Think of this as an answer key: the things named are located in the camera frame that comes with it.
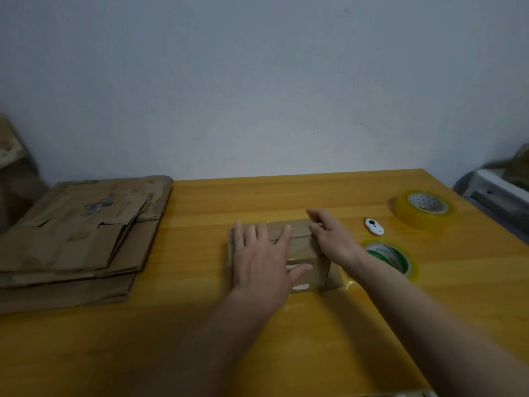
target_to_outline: hand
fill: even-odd
[[[290,226],[285,226],[281,237],[273,245],[268,239],[266,224],[247,226],[242,233],[241,223],[235,223],[233,256],[234,288],[232,293],[244,298],[255,309],[271,315],[285,302],[296,281],[311,265],[301,265],[287,272],[286,260]]]
[[[311,224],[311,231],[318,240],[322,252],[354,278],[361,265],[361,258],[366,255],[364,249],[348,233],[340,220],[327,210],[307,209],[307,213],[314,222]]]

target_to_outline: left hand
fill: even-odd
[[[296,281],[312,270],[309,264],[287,272],[286,258],[290,240],[290,226],[285,226],[281,237],[273,245],[268,239],[268,227],[247,226],[244,234],[240,222],[235,223],[233,256],[234,288],[240,296],[260,313],[271,315],[288,297]]]

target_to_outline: yellow table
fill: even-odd
[[[442,234],[390,212],[402,191],[451,200]],[[144,273],[121,304],[0,316],[0,395],[123,395],[227,292],[226,233],[235,220],[305,217],[325,207],[359,240],[383,240],[418,262],[440,303],[529,361],[529,248],[423,170],[176,181]],[[291,295],[243,358],[228,394],[337,396],[427,387],[366,294]]]

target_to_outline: white box cutter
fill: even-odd
[[[378,222],[376,222],[373,219],[365,218],[364,224],[366,225],[366,228],[369,230],[371,234],[374,235],[383,235],[384,234],[384,228]]]

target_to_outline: forearm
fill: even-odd
[[[439,395],[529,393],[529,371],[386,263],[366,254],[356,278]]]
[[[136,395],[215,395],[267,320],[232,292]]]

